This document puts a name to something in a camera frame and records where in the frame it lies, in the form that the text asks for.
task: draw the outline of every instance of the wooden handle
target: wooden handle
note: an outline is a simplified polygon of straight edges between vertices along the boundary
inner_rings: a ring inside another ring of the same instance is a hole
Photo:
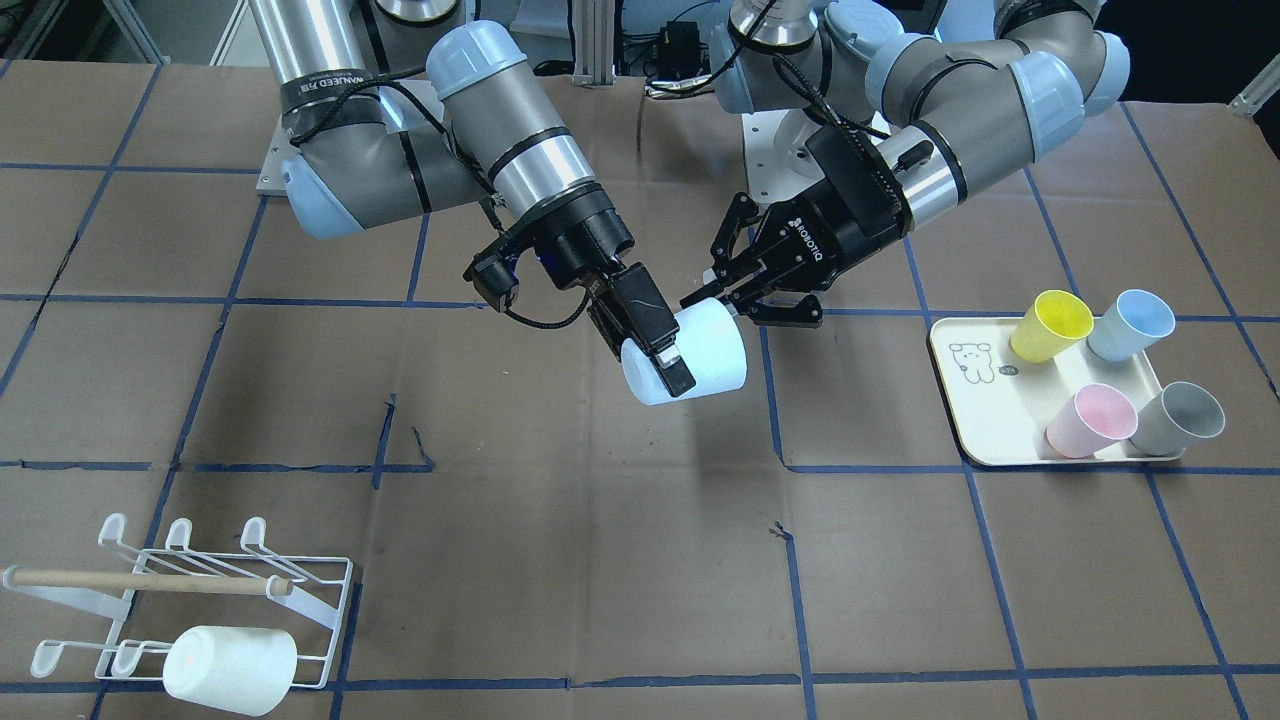
[[[274,594],[293,591],[284,578],[221,578],[218,575],[156,575],[151,573],[95,573],[90,570],[27,570],[10,575],[15,585],[96,588],[104,591],[200,592],[215,594]]]

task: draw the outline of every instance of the white tray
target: white tray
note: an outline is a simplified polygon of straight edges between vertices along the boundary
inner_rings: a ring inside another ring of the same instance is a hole
[[[1079,465],[1176,460],[1152,456],[1128,441],[1069,459],[1044,441],[1044,428],[1088,383],[1106,383],[1142,410],[1161,389],[1146,352],[1108,363],[1078,342],[1034,365],[1009,347],[1020,318],[946,318],[929,331],[942,391],[960,445],[982,465]]]

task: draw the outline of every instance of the light blue cup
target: light blue cup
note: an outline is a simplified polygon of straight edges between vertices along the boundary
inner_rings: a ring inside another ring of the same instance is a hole
[[[1174,311],[1146,290],[1126,290],[1094,323],[1089,350],[1103,360],[1119,363],[1142,352],[1174,332]]]

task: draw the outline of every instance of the yellow cup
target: yellow cup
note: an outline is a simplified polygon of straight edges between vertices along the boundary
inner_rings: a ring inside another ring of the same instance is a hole
[[[1044,363],[1093,332],[1093,313],[1083,300],[1061,290],[1046,290],[1019,320],[1009,343],[1028,363]]]

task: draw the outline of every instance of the black power adapter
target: black power adapter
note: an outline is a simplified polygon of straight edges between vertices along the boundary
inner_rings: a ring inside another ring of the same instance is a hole
[[[658,79],[687,79],[703,72],[703,49],[698,23],[669,22],[658,33],[654,59]]]

